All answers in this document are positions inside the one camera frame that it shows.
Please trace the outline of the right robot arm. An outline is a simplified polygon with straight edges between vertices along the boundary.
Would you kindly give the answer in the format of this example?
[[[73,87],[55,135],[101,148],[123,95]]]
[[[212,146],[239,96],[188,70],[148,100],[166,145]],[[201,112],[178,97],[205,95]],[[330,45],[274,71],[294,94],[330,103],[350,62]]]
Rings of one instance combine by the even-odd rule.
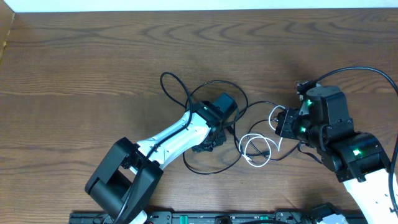
[[[337,86],[318,85],[301,93],[300,100],[299,109],[277,115],[276,135],[316,148],[368,223],[397,223],[391,162],[374,135],[355,131],[345,94]]]

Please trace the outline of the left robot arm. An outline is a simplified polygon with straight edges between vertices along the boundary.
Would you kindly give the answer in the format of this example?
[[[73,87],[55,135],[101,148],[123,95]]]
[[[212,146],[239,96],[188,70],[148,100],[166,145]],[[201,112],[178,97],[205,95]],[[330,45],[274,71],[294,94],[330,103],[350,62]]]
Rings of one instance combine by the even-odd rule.
[[[145,223],[145,207],[164,169],[186,150],[212,151],[226,141],[224,127],[237,109],[222,93],[214,102],[202,101],[180,120],[151,138],[116,141],[85,185],[85,192],[115,223]]]

